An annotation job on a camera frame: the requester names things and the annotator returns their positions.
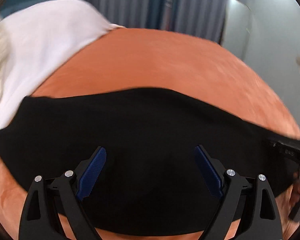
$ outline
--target silver screw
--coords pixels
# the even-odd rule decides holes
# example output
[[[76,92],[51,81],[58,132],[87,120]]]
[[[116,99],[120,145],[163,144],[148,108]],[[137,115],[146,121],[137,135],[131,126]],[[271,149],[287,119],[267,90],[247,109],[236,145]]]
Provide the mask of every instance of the silver screw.
[[[230,176],[234,176],[235,171],[234,170],[227,170],[227,174],[230,175]]]
[[[41,179],[42,179],[42,177],[39,175],[39,176],[35,177],[35,182],[39,182],[39,181],[41,181]]]
[[[266,180],[266,177],[265,177],[263,174],[260,174],[260,175],[258,176],[258,178],[259,178],[261,181]]]
[[[73,171],[66,171],[65,176],[66,177],[71,177],[73,175]]]

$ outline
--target orange blanket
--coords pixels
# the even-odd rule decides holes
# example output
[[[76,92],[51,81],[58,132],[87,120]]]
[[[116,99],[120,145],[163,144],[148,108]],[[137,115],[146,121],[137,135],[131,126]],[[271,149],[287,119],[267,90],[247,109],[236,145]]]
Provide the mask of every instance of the orange blanket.
[[[219,45],[179,33],[146,29],[111,31],[74,55],[33,96],[61,98],[134,87],[172,89],[300,139],[300,129],[287,108],[255,72]],[[297,227],[287,221],[291,188],[276,198],[285,239]],[[16,240],[26,194],[0,159],[0,222]],[[74,239],[67,219],[61,216],[61,220],[67,236]],[[233,236],[237,225],[238,221],[232,223],[227,238]],[[136,237],[100,229],[98,232],[104,240],[196,240],[201,234]]]

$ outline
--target black device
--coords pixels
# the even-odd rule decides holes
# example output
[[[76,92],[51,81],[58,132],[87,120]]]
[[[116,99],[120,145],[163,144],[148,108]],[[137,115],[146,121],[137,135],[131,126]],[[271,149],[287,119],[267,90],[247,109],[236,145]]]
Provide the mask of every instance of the black device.
[[[246,195],[246,202],[234,239],[282,239],[280,215],[264,175],[246,178],[234,170],[226,170],[201,145],[195,148],[194,157],[210,193],[220,200],[219,207],[200,240],[225,238],[242,195]],[[19,239],[68,239],[54,204],[54,198],[59,196],[77,240],[101,240],[80,202],[90,194],[105,161],[106,151],[98,147],[91,158],[81,162],[74,171],[66,171],[54,179],[37,176],[24,204]]]

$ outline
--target blue gripper pad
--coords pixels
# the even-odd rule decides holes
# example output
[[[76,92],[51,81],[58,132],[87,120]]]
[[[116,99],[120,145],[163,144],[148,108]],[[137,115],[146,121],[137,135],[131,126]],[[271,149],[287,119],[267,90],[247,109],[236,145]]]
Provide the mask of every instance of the blue gripper pad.
[[[194,150],[194,159],[210,194],[221,199],[223,197],[222,180],[199,146]]]
[[[76,194],[78,200],[82,201],[84,197],[90,195],[92,188],[106,163],[106,155],[106,150],[104,148],[100,148],[98,153],[89,163],[87,169],[82,174],[78,182],[78,192]]]

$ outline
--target black cloth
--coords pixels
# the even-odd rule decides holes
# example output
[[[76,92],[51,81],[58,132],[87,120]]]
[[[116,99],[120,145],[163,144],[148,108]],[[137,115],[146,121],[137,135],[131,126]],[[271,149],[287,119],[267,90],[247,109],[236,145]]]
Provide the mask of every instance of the black cloth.
[[[25,97],[0,130],[0,157],[26,190],[59,177],[98,146],[107,161],[83,207],[95,227],[139,236],[204,230],[218,200],[194,162],[202,144],[242,176],[265,174],[275,196],[297,165],[262,143],[273,133],[172,90],[139,88],[71,98]]]

